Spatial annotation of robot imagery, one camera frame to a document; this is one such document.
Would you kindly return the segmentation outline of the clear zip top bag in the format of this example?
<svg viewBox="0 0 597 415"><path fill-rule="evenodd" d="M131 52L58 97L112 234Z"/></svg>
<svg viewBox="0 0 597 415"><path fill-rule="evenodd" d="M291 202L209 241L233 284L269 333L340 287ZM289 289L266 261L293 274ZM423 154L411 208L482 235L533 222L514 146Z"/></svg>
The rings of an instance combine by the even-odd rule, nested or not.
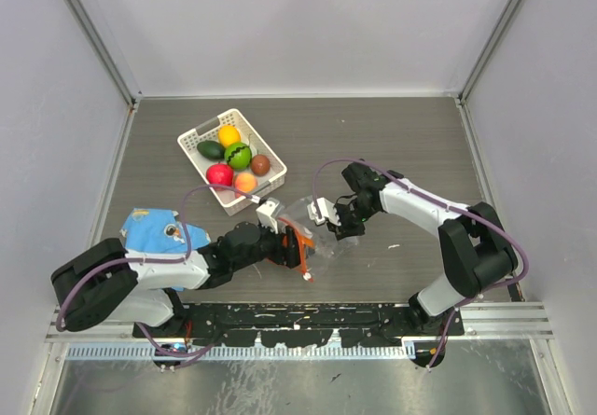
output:
<svg viewBox="0 0 597 415"><path fill-rule="evenodd" d="M324 274L332 265L340 262L342 258L355 249L359 244L356 237L337 240L331 223L317 226L309 218L308 205L312 197L302 198L286 206L277 215L277 220L283 226L290 227L298 235L301 252L301 264L298 266L302 278L313 282L319 275ZM313 239L315 252L309 254L305 251L303 238Z"/></svg>

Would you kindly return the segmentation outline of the fake peach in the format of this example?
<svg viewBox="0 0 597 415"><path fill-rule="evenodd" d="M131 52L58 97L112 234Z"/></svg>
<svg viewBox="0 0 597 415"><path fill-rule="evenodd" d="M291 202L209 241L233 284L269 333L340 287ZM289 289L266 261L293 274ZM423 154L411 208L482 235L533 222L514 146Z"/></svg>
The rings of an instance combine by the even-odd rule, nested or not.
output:
<svg viewBox="0 0 597 415"><path fill-rule="evenodd" d="M257 178L252 173L239 173L234 179L234 187L244 193L252 192L257 185Z"/></svg>

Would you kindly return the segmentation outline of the fake brown passion fruit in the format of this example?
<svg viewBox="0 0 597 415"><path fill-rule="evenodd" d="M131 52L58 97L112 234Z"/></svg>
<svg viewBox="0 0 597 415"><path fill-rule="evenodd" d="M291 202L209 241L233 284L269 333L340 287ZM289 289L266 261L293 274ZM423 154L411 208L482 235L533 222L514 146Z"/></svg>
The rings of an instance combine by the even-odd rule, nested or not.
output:
<svg viewBox="0 0 597 415"><path fill-rule="evenodd" d="M261 177L270 171L271 162L267 156L257 154L251 159L250 169L254 175Z"/></svg>

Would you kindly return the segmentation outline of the fake red apple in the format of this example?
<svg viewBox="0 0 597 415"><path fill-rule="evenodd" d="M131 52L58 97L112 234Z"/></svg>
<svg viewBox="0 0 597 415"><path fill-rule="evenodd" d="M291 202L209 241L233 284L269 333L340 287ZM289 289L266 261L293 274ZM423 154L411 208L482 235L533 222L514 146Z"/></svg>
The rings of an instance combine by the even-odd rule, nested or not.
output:
<svg viewBox="0 0 597 415"><path fill-rule="evenodd" d="M225 163L211 165L205 173L210 184L231 187L234 179L234 170Z"/></svg>

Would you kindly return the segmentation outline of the fake green watermelon piece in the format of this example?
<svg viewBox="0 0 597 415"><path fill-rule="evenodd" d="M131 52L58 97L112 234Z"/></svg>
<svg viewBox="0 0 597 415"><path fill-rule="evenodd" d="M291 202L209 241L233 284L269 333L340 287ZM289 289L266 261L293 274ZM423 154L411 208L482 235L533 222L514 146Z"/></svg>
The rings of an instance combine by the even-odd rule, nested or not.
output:
<svg viewBox="0 0 597 415"><path fill-rule="evenodd" d="M243 142L233 143L225 149L224 160L235 171L246 169L252 157L250 146Z"/></svg>

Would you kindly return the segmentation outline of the fake dark green vegetable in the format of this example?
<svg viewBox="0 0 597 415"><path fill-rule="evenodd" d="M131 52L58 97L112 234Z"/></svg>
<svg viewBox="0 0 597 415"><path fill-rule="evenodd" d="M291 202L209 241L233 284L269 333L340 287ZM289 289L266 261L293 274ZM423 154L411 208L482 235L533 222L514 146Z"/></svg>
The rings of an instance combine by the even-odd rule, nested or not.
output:
<svg viewBox="0 0 597 415"><path fill-rule="evenodd" d="M214 140L204 140L197 144L197 151L205 159L220 161L225 157L226 148Z"/></svg>

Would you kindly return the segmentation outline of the fake yellow lemon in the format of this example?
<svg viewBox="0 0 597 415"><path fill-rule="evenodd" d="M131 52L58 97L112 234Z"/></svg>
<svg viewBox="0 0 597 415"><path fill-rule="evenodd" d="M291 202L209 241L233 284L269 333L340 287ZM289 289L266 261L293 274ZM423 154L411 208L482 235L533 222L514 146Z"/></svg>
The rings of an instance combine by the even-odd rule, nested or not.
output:
<svg viewBox="0 0 597 415"><path fill-rule="evenodd" d="M223 125L217 133L219 143L225 148L235 143L240 143L242 136L236 127L232 125Z"/></svg>

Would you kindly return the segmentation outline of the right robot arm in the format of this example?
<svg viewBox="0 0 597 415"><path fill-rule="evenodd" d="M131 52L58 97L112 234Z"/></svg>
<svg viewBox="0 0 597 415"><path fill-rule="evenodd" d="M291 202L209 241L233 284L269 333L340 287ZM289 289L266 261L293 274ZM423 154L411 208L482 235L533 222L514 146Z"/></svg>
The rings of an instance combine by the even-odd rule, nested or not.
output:
<svg viewBox="0 0 597 415"><path fill-rule="evenodd" d="M392 173L376 173L357 162L341 175L353 197L334 205L337 222L327 227L337 239L364 235L365 223L378 213L400 216L438 239L443 272L409 299L407 319L417 333L431 334L445 311L476 297L518 267L511 242L494 231L502 225L488 203L466 206L446 201L401 175L392 181Z"/></svg>

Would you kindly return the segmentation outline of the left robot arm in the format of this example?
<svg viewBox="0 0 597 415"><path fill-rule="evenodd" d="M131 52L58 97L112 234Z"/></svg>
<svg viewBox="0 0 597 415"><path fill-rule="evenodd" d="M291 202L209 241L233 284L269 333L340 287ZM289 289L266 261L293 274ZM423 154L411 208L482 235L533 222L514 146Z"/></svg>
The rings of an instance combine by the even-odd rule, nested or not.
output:
<svg viewBox="0 0 597 415"><path fill-rule="evenodd" d="M175 337L186 328L187 315L174 289L216 288L265 259L301 267L311 246L312 236L293 225L274 231L247 222L190 254L144 254L108 238L51 274L60 305L55 325L60 332L80 332L111 319Z"/></svg>

